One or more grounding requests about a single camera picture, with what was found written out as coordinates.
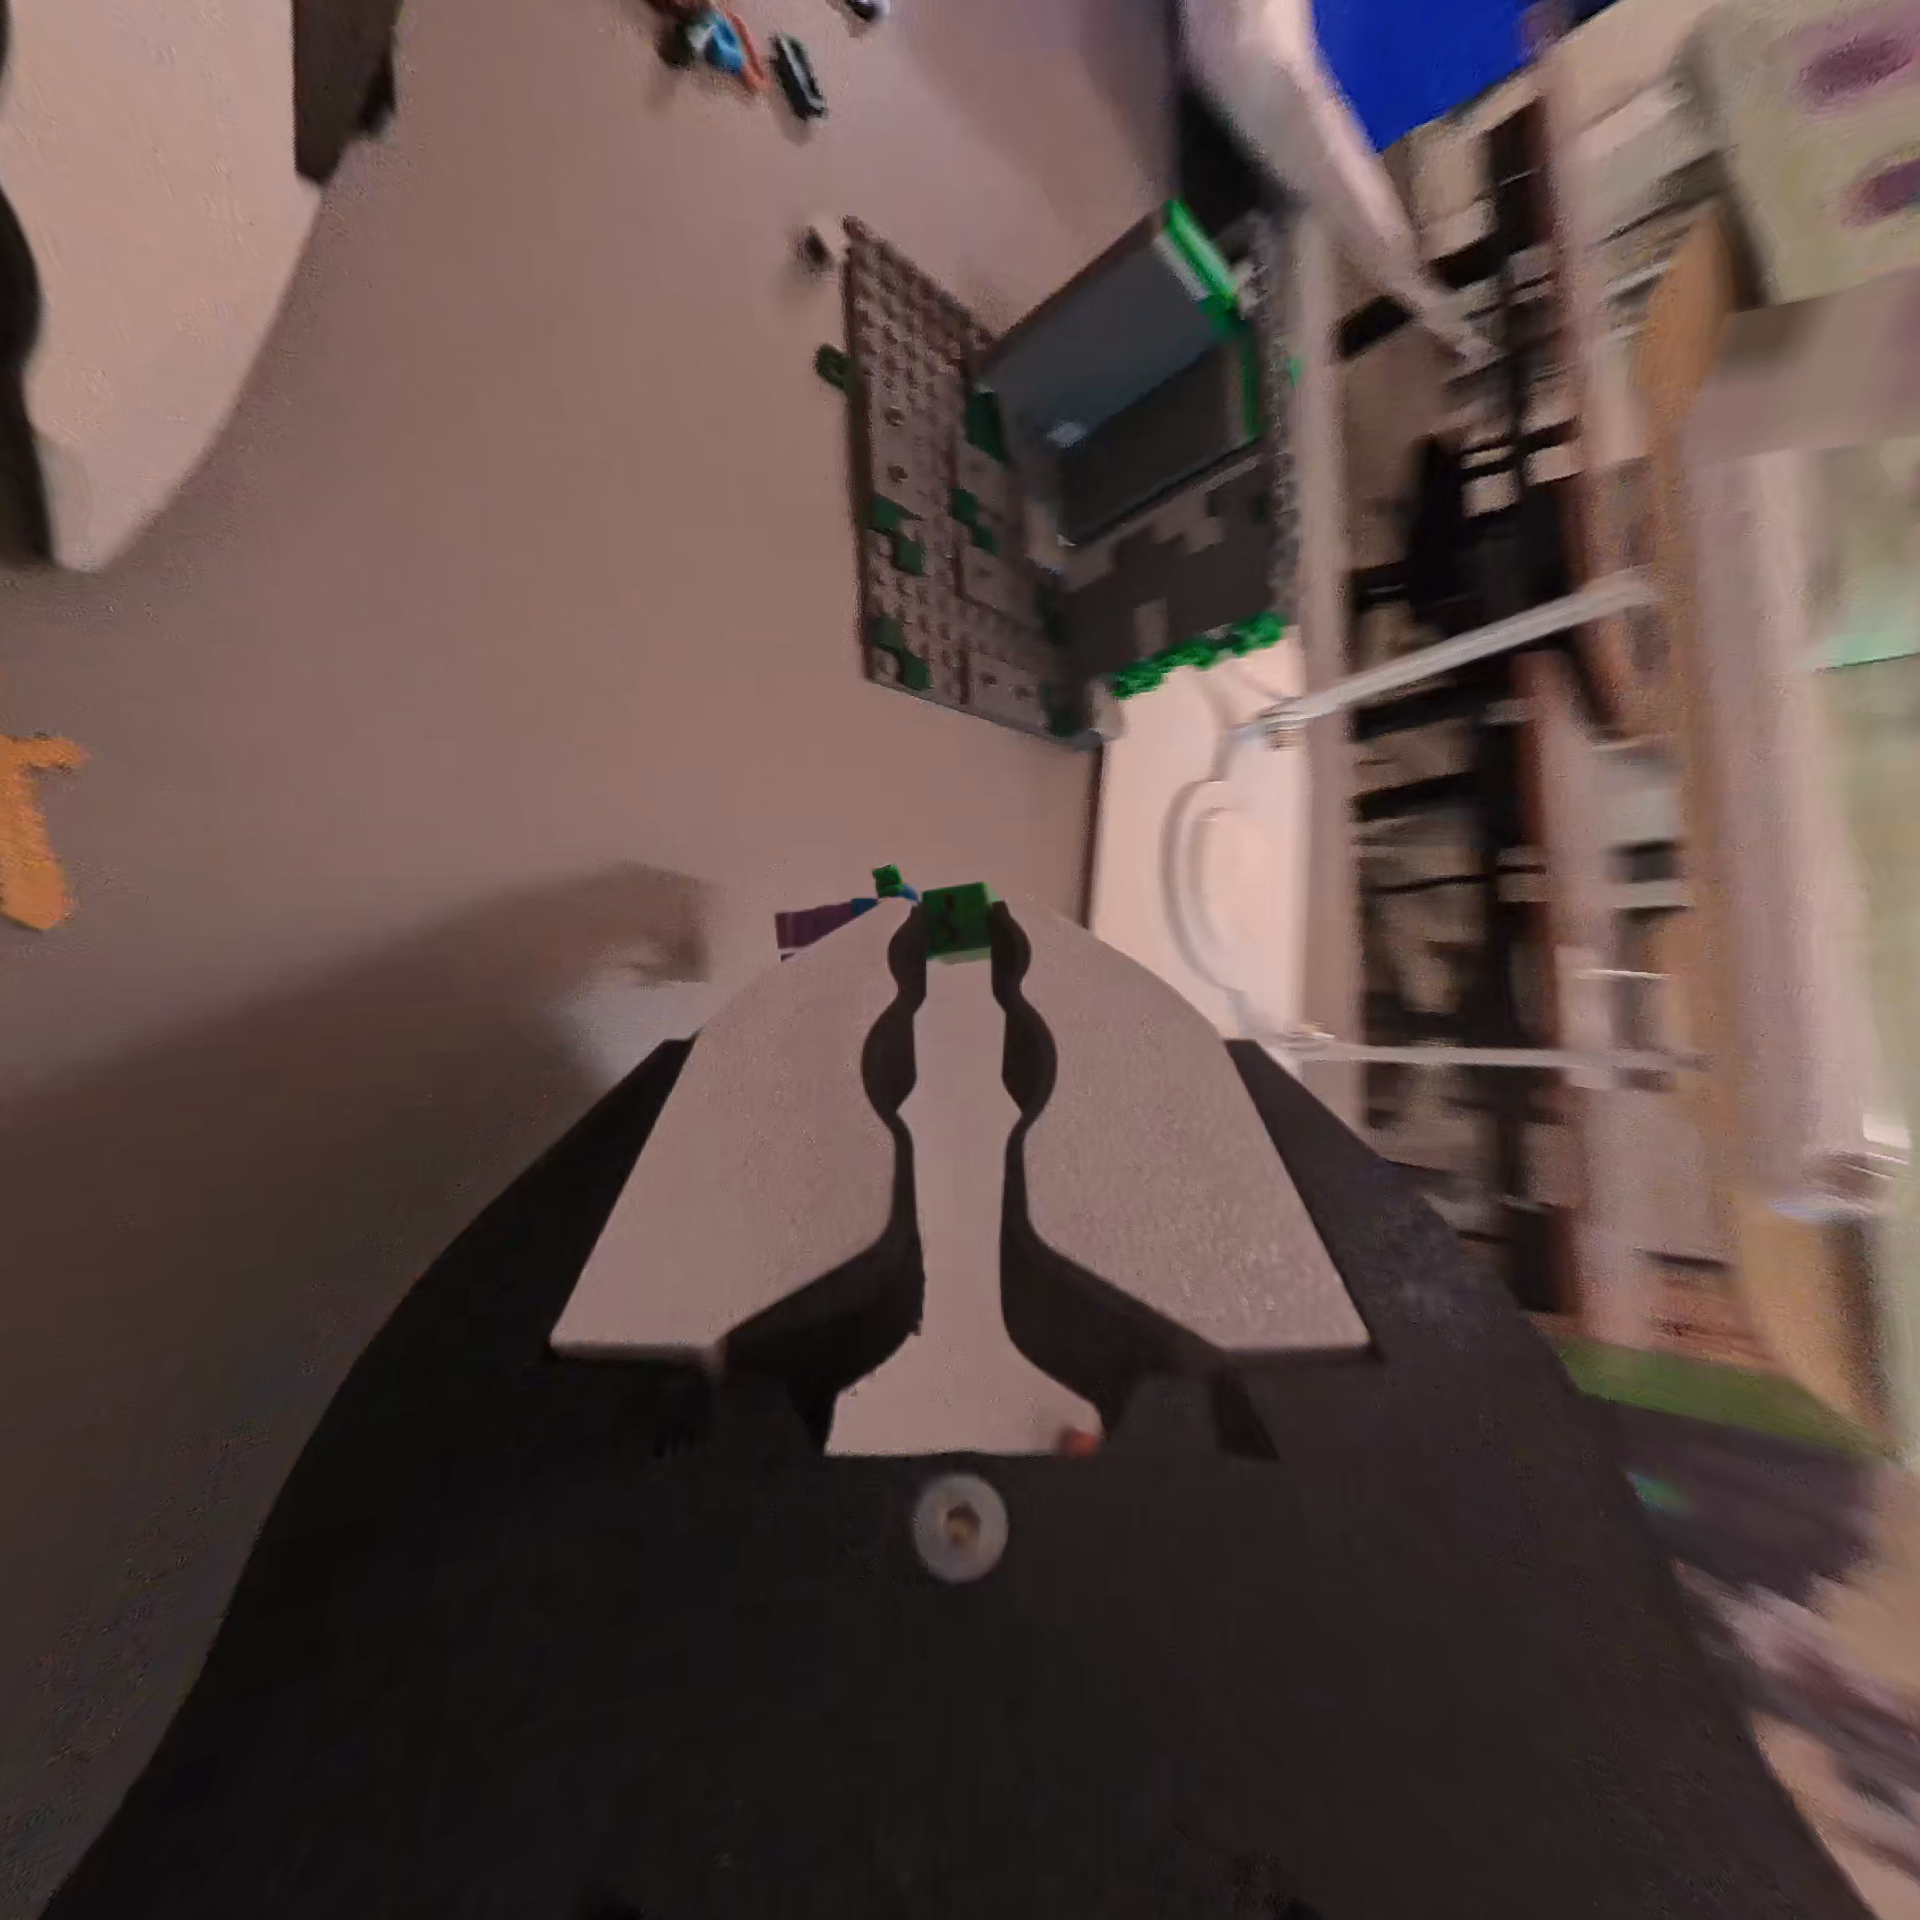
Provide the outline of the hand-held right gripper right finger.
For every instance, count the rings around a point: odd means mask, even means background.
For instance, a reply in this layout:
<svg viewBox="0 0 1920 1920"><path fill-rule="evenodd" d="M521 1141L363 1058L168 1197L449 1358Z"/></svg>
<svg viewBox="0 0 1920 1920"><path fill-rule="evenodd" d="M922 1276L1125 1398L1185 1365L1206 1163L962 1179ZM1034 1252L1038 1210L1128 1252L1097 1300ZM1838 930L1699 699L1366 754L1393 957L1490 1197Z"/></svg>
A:
<svg viewBox="0 0 1920 1920"><path fill-rule="evenodd" d="M1014 1104L999 1319L1107 1452L1274 1454L1256 1384L1371 1336L1216 1026L1049 908L992 910Z"/></svg>

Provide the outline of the white rounded board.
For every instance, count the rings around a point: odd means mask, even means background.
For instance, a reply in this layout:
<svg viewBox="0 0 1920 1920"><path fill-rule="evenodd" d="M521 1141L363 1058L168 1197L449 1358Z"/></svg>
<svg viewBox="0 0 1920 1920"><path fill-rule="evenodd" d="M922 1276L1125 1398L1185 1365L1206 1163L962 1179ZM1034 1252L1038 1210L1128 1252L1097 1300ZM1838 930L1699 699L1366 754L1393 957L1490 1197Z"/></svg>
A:
<svg viewBox="0 0 1920 1920"><path fill-rule="evenodd" d="M1221 1036L1243 1040L1227 996L1183 959L1161 899L1161 836L1177 794L1211 779L1217 732L1306 693L1295 630L1213 667L1177 667L1118 708L1097 781L1088 924L1182 994ZM1241 981L1272 1026L1359 1034L1359 910L1352 853L1352 751L1338 718L1274 749L1233 757L1233 816L1206 829L1205 899Z"/></svg>

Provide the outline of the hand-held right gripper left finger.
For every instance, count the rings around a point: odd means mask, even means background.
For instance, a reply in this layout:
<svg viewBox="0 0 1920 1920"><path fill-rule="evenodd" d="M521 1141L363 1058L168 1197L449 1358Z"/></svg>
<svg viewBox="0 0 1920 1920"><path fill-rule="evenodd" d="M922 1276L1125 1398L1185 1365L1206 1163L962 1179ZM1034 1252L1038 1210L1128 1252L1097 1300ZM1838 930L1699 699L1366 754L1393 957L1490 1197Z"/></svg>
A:
<svg viewBox="0 0 1920 1920"><path fill-rule="evenodd" d="M549 1334L560 1359L701 1374L827 1452L921 1327L922 914L879 901L741 989L688 1054Z"/></svg>

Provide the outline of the white crumpled paper bag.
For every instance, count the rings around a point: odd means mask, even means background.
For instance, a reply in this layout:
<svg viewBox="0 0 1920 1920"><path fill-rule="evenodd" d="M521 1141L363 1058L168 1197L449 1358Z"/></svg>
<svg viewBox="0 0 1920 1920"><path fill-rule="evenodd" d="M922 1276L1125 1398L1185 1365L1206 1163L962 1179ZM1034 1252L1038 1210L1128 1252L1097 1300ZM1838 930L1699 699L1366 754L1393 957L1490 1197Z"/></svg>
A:
<svg viewBox="0 0 1920 1920"><path fill-rule="evenodd" d="M1495 350L1424 264L1417 231L1321 55L1306 2L1179 2L1183 70L1225 127L1327 229L1358 276L1463 367Z"/></svg>

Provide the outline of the gold toy sword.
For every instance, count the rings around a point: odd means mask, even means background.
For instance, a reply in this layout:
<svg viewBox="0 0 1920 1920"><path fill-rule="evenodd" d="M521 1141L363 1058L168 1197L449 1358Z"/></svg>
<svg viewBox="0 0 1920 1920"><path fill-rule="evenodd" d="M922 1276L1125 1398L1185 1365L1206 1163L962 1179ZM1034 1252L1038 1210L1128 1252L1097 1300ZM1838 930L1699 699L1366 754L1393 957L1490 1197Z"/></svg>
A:
<svg viewBox="0 0 1920 1920"><path fill-rule="evenodd" d="M1 735L1 911L21 927L51 930L72 910L35 779L75 773L85 758L66 735Z"/></svg>

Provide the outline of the scatter of small loose bricks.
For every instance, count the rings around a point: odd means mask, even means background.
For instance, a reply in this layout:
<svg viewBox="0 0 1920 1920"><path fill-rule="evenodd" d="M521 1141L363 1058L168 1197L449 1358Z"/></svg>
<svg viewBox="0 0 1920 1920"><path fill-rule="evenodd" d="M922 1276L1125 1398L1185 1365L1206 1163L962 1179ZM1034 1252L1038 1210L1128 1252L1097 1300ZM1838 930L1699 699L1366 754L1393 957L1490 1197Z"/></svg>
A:
<svg viewBox="0 0 1920 1920"><path fill-rule="evenodd" d="M831 98L814 46L786 18L750 4L651 2L655 51L677 74L698 74L750 103L779 104L800 127L825 123Z"/></svg>

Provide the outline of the grey brick building model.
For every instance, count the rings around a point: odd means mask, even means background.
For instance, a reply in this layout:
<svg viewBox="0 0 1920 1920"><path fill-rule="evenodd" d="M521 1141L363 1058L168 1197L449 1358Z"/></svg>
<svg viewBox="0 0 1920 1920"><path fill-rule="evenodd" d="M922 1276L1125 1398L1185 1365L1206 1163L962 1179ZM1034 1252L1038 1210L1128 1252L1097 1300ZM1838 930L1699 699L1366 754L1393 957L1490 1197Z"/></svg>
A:
<svg viewBox="0 0 1920 1920"><path fill-rule="evenodd" d="M1005 331L843 219L873 680L1071 744L1294 627L1291 222L1170 198Z"/></svg>

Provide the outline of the brick set cardboard box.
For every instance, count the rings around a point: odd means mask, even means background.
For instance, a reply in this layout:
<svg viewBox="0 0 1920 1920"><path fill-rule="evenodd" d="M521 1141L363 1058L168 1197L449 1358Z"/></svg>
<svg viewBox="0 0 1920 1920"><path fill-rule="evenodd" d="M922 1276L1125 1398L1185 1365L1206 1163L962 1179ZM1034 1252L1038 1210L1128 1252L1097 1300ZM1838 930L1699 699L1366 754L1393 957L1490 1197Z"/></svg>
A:
<svg viewBox="0 0 1920 1920"><path fill-rule="evenodd" d="M1918 4L1713 4L1687 77L1760 288L1735 365L1787 378L1787 442L1913 438Z"/></svg>

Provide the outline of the green headed toy minifigure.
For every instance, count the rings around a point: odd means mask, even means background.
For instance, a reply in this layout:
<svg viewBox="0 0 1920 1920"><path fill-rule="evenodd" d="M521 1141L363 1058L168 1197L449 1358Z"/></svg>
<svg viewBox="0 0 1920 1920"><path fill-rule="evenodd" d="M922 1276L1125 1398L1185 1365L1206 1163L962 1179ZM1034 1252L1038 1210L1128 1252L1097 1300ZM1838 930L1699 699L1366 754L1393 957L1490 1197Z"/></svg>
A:
<svg viewBox="0 0 1920 1920"><path fill-rule="evenodd" d="M839 927L870 914L878 904L899 901L922 914L928 957L936 963L970 963L992 951L992 911L995 895L984 883L970 880L921 888L895 864L870 871L863 895L791 908L775 914L775 946L782 959L816 946Z"/></svg>

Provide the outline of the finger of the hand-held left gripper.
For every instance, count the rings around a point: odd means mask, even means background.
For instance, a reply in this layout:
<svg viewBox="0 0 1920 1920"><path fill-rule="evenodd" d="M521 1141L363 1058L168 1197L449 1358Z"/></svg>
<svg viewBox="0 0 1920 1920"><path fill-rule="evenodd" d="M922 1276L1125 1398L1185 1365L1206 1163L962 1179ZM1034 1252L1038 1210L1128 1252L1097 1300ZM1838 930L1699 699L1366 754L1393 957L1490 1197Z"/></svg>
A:
<svg viewBox="0 0 1920 1920"><path fill-rule="evenodd" d="M286 2L6 4L5 197L51 559L113 564L222 437L318 214Z"/></svg>

